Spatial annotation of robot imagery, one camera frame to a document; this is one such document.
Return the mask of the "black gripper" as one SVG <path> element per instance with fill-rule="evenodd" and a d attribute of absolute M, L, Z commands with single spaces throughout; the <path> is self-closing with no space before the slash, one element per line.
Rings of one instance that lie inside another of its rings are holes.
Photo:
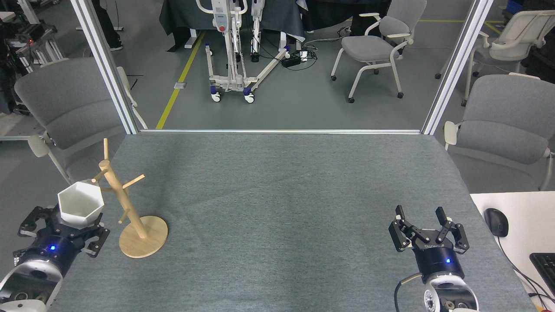
<path fill-rule="evenodd" d="M 43 219 L 45 227 L 36 230 L 36 221 Z M 64 224 L 55 224 L 57 217 L 54 208 L 34 207 L 27 217 L 20 223 L 17 235 L 19 237 L 36 237 L 30 247 L 14 252 L 18 258 L 16 265 L 26 261 L 41 260 L 53 264 L 64 278 L 69 268 L 81 250 L 89 257 L 97 257 L 110 234 L 109 229 L 100 222 L 90 227 L 80 229 Z"/>
<path fill-rule="evenodd" d="M 428 235 L 422 229 L 407 221 L 402 205 L 396 206 L 395 213 L 395 219 L 389 226 L 389 233 L 398 252 L 402 252 L 409 247 L 415 247 L 417 241 L 428 242 Z M 450 217 L 447 217 L 442 207 L 436 209 L 436 216 L 440 225 L 442 225 L 436 237 L 436 243 L 443 243 L 446 240 L 446 235 L 451 232 L 454 237 L 454 244 L 453 248 L 433 247 L 415 250 L 415 259 L 419 272 L 422 274 L 422 282 L 428 282 L 436 275 L 449 274 L 463 279 L 465 275 L 456 253 L 463 254 L 470 248 L 464 226 L 460 223 L 454 223 Z"/>

